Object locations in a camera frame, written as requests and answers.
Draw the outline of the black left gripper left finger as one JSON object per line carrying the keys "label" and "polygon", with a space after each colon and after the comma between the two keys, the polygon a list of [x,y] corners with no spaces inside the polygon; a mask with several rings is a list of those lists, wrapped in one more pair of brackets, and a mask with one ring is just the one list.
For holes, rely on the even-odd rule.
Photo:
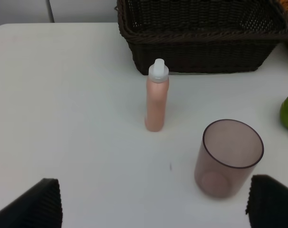
{"label": "black left gripper left finger", "polygon": [[0,210],[0,228],[60,228],[63,209],[57,179],[43,178]]}

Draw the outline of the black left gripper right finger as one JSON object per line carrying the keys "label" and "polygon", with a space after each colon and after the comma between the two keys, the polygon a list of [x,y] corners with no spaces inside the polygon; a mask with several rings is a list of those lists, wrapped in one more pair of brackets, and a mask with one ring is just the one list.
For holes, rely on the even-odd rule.
{"label": "black left gripper right finger", "polygon": [[288,228],[288,187],[268,175],[252,176],[245,212],[252,228]]}

